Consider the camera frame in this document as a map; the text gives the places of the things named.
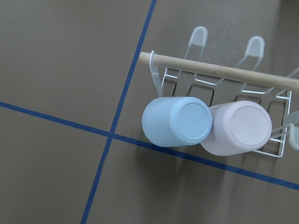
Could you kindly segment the light blue plastic cup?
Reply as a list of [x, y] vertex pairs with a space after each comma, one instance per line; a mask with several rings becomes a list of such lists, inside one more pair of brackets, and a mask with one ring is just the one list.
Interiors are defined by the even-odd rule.
[[160, 97], [142, 115], [142, 129], [153, 144], [182, 147], [201, 143], [212, 128], [207, 105], [194, 97]]

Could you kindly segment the pink plastic cup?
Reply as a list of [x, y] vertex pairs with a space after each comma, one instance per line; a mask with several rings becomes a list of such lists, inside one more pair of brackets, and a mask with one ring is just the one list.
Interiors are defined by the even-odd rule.
[[272, 122], [268, 112], [252, 101], [236, 101], [209, 107], [212, 129], [201, 143], [216, 156], [230, 156], [262, 148], [270, 139]]

